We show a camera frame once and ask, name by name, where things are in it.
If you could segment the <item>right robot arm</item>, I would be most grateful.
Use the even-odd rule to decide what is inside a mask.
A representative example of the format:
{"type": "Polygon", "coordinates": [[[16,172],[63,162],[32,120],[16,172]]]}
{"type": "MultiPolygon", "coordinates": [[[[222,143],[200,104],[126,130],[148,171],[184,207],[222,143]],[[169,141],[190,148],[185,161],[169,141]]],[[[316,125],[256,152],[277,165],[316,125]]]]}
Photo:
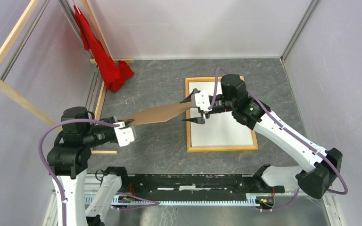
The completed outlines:
{"type": "Polygon", "coordinates": [[[185,101],[191,101],[199,114],[194,118],[188,115],[188,125],[202,125],[214,114],[230,113],[236,122],[267,137],[297,162],[296,167],[262,167],[253,180],[257,191],[266,192],[272,186],[289,183],[308,196],[321,199],[325,193],[332,192],[331,186],[338,179],[343,187],[340,194],[347,194],[348,188],[340,173],[342,152],[317,145],[287,125],[247,90],[239,75],[187,78],[185,95],[185,101]]]}

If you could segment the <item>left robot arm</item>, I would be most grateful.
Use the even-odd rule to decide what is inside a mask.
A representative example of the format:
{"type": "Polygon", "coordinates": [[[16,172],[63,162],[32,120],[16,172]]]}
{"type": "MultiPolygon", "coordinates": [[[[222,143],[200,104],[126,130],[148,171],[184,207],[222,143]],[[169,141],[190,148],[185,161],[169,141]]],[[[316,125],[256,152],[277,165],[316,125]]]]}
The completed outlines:
{"type": "Polygon", "coordinates": [[[82,106],[68,108],[61,122],[47,130],[39,141],[40,158],[52,177],[57,193],[59,226],[103,226],[117,192],[129,187],[129,179],[116,167],[104,170],[97,195],[85,207],[85,180],[93,147],[105,143],[129,145],[135,132],[133,118],[94,120],[94,113],[82,106]]]}

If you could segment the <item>brown cardboard backing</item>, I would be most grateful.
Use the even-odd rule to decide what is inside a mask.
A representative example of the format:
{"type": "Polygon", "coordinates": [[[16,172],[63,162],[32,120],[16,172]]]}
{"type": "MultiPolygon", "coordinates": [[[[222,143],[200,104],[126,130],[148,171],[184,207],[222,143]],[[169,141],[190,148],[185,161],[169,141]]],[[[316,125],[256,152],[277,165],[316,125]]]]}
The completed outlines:
{"type": "Polygon", "coordinates": [[[145,125],[166,122],[193,107],[192,102],[175,103],[155,106],[124,117],[122,120],[133,119],[131,125],[145,125]]]}

